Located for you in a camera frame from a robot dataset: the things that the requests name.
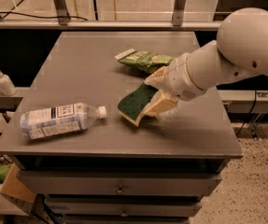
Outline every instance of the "box flap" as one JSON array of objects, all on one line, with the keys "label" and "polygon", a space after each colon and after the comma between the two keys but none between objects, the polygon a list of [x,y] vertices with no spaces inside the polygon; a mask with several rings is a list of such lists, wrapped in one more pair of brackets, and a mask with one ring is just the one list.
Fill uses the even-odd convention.
[{"label": "box flap", "polygon": [[16,174],[19,170],[20,169],[16,164],[12,165],[4,184],[0,189],[0,193],[28,203],[33,203],[35,201],[36,194],[31,192],[19,179],[16,178]]}]

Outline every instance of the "white pump bottle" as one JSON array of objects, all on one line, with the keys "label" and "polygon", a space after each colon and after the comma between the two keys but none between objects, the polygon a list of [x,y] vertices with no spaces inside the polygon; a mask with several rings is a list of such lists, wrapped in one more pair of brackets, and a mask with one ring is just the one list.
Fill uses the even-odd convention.
[{"label": "white pump bottle", "polygon": [[16,88],[10,77],[0,71],[0,90],[5,96],[11,96],[16,93]]}]

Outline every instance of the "concrete floor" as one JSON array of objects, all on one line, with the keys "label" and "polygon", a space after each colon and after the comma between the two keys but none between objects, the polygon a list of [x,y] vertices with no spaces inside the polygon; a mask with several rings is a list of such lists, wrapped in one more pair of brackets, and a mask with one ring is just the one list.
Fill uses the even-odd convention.
[{"label": "concrete floor", "polygon": [[[212,13],[218,0],[188,0],[185,21],[212,21]],[[14,7],[12,0],[0,0],[0,10]],[[173,0],[97,0],[100,21],[170,21]],[[71,15],[94,20],[92,0],[66,0]],[[24,0],[14,11],[40,16],[54,16],[51,0]],[[8,20],[30,20],[18,15]],[[241,120],[232,120],[235,131]],[[238,140],[244,152],[241,160],[233,160],[222,173],[222,182],[210,197],[203,199],[203,208],[191,224],[245,224],[268,223],[268,120],[258,127],[260,140],[254,141],[248,129]],[[47,218],[40,202],[34,209]],[[43,223],[36,217],[15,217],[14,223]]]}]

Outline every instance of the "white bottle cap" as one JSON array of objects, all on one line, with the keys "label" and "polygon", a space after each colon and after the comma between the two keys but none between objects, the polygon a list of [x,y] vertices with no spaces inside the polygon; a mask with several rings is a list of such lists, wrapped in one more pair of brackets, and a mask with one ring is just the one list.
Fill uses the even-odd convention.
[{"label": "white bottle cap", "polygon": [[106,117],[106,107],[105,106],[99,106],[99,119],[105,118]]}]

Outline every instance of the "drawer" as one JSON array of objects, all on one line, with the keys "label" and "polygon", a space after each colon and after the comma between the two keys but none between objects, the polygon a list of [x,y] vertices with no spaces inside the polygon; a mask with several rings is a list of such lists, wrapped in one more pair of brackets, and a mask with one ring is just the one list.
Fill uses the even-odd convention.
[{"label": "drawer", "polygon": [[38,194],[208,196],[221,180],[214,174],[83,173],[20,171],[18,179]]},{"label": "drawer", "polygon": [[200,210],[197,202],[169,198],[47,198],[46,205],[57,214],[194,217]]},{"label": "drawer", "polygon": [[64,224],[190,224],[188,218],[65,216]]}]

